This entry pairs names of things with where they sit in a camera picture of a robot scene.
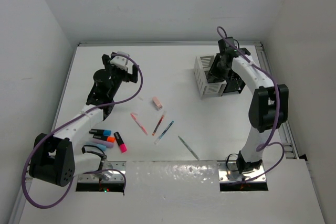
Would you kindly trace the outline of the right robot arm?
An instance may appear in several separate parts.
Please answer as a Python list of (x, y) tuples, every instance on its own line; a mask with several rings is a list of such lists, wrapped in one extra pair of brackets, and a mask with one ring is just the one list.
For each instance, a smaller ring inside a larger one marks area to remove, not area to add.
[(243, 54), (240, 56), (236, 49), (222, 49), (216, 54), (208, 74), (212, 80), (225, 81), (238, 75), (253, 95), (248, 111), (251, 129), (236, 159), (239, 173), (257, 169), (262, 164), (264, 148), (288, 118), (289, 98), (285, 84), (276, 84), (270, 74), (253, 62), (247, 49), (243, 49)]

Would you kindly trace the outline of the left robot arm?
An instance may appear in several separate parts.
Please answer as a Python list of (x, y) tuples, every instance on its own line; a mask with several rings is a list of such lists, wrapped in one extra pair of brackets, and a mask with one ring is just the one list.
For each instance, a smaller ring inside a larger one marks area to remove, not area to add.
[(36, 137), (35, 152), (30, 158), (31, 177), (64, 187), (74, 176), (100, 168), (105, 156), (98, 151), (86, 151), (85, 137), (111, 114), (121, 83), (137, 83), (142, 74), (136, 64), (128, 72), (131, 58), (123, 52), (103, 55), (102, 62), (104, 68), (94, 73), (94, 84), (82, 110), (56, 132)]

